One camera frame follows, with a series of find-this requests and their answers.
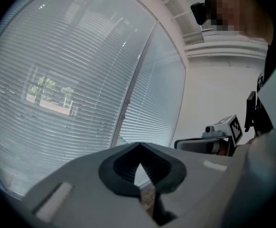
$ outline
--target air vent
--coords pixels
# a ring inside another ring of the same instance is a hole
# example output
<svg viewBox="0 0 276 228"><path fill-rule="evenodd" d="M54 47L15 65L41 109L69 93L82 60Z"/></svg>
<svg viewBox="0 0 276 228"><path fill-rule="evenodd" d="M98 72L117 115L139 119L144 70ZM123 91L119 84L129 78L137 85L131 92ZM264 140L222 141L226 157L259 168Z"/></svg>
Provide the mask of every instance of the air vent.
<svg viewBox="0 0 276 228"><path fill-rule="evenodd" d="M206 30L213 30L214 27L210 24L210 20L207 20L203 25L200 26L201 31L206 31Z"/></svg>

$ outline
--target ceiling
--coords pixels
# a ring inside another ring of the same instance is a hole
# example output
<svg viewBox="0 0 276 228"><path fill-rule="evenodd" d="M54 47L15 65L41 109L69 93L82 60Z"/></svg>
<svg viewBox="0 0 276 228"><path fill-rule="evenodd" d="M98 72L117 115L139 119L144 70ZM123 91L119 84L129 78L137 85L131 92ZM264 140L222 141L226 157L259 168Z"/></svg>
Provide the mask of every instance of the ceiling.
<svg viewBox="0 0 276 228"><path fill-rule="evenodd" d="M217 31L210 23L199 26L190 6L204 0L161 0L173 15L185 43L187 58L202 56L236 56L266 58L267 43L247 38L233 31Z"/></svg>

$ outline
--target person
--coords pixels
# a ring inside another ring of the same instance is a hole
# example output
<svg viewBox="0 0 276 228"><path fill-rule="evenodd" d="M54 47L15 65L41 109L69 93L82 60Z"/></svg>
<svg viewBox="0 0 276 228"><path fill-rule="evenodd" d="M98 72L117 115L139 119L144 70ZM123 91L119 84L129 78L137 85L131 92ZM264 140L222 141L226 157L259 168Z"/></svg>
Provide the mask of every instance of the person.
<svg viewBox="0 0 276 228"><path fill-rule="evenodd" d="M268 44L265 69L257 81L257 91L263 87L276 68L276 2L274 0L205 0L206 17L217 30L233 30L249 38L262 38ZM273 129L271 121L257 99L254 115L255 136ZM225 144L220 145L220 154Z"/></svg>

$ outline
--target metal strip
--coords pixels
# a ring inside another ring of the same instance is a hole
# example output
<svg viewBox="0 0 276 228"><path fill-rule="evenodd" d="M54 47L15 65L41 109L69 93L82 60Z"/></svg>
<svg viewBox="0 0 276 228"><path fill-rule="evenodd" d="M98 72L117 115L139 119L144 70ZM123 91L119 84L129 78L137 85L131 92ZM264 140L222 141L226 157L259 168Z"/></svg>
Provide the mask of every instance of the metal strip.
<svg viewBox="0 0 276 228"><path fill-rule="evenodd" d="M118 136L119 136L119 133L120 133L121 127L122 127L122 123L123 123L123 121L125 119L125 113L126 113L127 107L128 107L128 105L130 103L130 98L131 98L132 93L133 93L133 88L134 88L134 86L136 84L138 75L140 73L142 64L144 62L146 53L148 51L148 47L149 47L149 45L150 45L150 43L152 41L154 32L155 32L155 30L156 30L156 28L157 28L158 25L159 25L159 22L157 21L155 23L155 25L153 26L152 32L151 32L151 34L150 34L150 36L149 36L149 38L148 38L148 40L147 40L147 42L145 44L145 47L144 47L143 52L141 54L140 60L139 60L139 62L137 64L136 70L135 70L135 72L133 74L133 77L132 77L132 80L131 80L131 82L129 84L129 87L128 87L128 90L127 90L127 93L126 93L126 97L125 97L122 109L120 111L119 119L118 119L118 122L117 122L117 125L116 125L116 128L115 128L115 131L114 131L114 136L113 136L113 140L111 142L110 147L115 147L116 144L117 144Z"/></svg>

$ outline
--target window blinds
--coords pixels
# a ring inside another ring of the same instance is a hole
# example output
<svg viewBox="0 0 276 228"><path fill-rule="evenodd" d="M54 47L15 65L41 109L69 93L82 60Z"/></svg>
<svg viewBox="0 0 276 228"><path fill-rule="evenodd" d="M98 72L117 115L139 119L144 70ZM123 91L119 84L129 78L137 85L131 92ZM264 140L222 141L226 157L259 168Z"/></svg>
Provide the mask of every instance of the window blinds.
<svg viewBox="0 0 276 228"><path fill-rule="evenodd" d="M135 0L33 0L9 22L0 36L6 189L23 195L66 162L109 147L155 22Z"/></svg>
<svg viewBox="0 0 276 228"><path fill-rule="evenodd" d="M157 25L142 63L117 145L150 142L169 147L181 106L185 69Z"/></svg>

